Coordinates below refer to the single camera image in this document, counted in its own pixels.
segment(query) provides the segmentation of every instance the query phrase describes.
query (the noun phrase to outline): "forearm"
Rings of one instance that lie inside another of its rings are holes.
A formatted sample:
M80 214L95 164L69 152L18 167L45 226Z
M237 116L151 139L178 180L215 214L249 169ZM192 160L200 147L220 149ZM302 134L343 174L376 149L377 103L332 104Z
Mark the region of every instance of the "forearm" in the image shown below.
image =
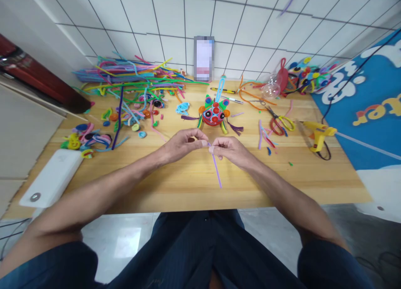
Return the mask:
M280 213L298 230L303 244L312 238L320 238L346 248L326 212L316 201L259 161L251 165L247 172Z
M30 231L38 234L80 231L161 165L160 157L154 152L91 181L48 208L32 222Z

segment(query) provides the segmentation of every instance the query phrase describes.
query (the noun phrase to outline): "floor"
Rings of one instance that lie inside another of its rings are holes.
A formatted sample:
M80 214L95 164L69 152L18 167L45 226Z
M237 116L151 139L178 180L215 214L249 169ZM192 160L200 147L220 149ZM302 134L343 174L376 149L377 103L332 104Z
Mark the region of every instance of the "floor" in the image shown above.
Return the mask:
M361 214L352 204L323 208L353 255L364 264L376 288L400 288L401 224ZM239 212L245 229L297 274L297 258L302 246L292 225L275 208L240 209ZM149 240L158 215L104 215L83 228L84 242L99 256L97 281L107 283L125 267ZM19 226L1 227L11 222L0 222L0 238L10 235ZM18 227L16 233L23 231L28 223ZM5 254L20 236L10 237ZM0 251L6 240L0 240Z

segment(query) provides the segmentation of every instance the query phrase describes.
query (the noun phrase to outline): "white power bank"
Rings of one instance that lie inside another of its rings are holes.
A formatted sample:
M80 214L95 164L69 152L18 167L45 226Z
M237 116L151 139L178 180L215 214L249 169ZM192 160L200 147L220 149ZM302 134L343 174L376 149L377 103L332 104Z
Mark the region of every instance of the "white power bank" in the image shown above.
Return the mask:
M33 208L53 205L63 194L82 160L80 151L57 150L25 192L20 205Z

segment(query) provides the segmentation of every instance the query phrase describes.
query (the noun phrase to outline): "clear plastic ball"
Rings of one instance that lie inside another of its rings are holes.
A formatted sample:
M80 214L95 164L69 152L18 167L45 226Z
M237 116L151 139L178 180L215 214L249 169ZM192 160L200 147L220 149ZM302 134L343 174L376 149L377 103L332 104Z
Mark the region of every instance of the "clear plastic ball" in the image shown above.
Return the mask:
M269 82L261 88L263 99L276 99L280 95L280 86L277 82Z

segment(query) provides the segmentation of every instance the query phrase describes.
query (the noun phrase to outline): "hand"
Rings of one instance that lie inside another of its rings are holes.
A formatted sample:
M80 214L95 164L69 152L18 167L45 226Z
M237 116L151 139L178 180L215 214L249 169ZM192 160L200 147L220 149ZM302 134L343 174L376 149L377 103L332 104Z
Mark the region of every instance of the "hand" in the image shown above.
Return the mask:
M259 162L235 137L219 137L215 139L209 147L209 152L216 155L220 160L226 157L243 170Z
M209 138L206 134L198 128L183 129L160 147L157 152L162 163L165 165L182 159L191 151L206 147L208 141Z

